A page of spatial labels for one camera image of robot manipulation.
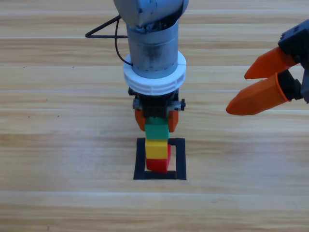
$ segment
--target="red block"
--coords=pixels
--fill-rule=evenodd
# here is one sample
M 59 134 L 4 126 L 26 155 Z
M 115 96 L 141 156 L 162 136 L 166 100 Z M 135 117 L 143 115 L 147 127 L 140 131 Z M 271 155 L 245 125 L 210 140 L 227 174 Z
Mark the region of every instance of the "red block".
M 146 168 L 152 172 L 166 174 L 169 168 L 170 157 L 171 157 L 171 145 L 168 145 L 168 158 L 146 159 Z

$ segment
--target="black square outline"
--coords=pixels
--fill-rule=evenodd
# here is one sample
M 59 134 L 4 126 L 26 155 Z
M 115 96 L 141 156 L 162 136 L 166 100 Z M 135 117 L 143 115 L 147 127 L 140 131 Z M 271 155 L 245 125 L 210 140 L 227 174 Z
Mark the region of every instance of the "black square outline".
M 138 138 L 136 142 L 134 180 L 187 180 L 185 139 L 172 138 L 168 140 L 169 145 L 176 147 L 176 170 L 168 171 L 167 174 L 145 171 L 145 141 L 145 138 Z

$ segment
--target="wood grain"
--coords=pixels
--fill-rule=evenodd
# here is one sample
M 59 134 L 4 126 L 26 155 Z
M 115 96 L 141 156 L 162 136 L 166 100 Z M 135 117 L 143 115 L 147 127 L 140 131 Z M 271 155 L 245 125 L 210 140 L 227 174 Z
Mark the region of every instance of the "wood grain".
M 308 106 L 225 111 L 308 7 L 191 0 L 179 34 L 187 108 L 172 134 L 186 139 L 188 180 L 134 181 L 144 133 L 122 63 L 113 40 L 84 38 L 117 15 L 113 1 L 0 1 L 0 231 L 308 232 Z M 302 80 L 302 67 L 291 73 Z

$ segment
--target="metal cylinder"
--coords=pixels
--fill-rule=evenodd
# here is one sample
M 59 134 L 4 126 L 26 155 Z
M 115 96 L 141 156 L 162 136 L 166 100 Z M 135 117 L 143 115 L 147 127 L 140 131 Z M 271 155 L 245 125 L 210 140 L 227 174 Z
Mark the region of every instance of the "metal cylinder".
M 170 28 L 150 33 L 127 26 L 133 71 L 150 79 L 171 75 L 178 63 L 178 21 Z

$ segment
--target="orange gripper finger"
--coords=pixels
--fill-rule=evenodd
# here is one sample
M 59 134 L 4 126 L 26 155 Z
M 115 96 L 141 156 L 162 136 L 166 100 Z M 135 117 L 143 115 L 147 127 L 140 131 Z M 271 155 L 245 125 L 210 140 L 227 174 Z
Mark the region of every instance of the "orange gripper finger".
M 169 132 L 175 132 L 179 119 L 178 111 L 169 112 Z
M 279 47 L 259 56 L 245 74 L 245 79 L 269 78 L 275 73 L 296 65 L 292 56 L 286 55 Z
M 231 115 L 255 115 L 285 102 L 290 102 L 282 91 L 278 74 L 261 80 L 239 92 L 226 111 Z
M 146 118 L 144 117 L 142 110 L 135 110 L 135 119 L 140 129 L 145 131 Z

